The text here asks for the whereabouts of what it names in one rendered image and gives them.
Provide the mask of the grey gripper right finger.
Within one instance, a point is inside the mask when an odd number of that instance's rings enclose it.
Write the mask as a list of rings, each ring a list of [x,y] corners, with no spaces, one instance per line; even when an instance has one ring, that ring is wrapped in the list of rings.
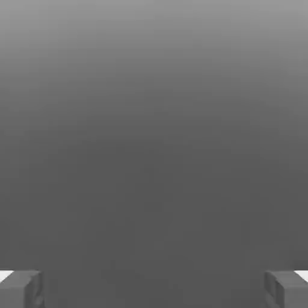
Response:
[[[265,271],[265,308],[308,308],[308,270]]]

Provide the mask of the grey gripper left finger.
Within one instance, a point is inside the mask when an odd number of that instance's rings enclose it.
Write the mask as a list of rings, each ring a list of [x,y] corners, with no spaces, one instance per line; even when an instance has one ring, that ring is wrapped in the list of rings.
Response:
[[[0,270],[0,308],[45,308],[43,273]]]

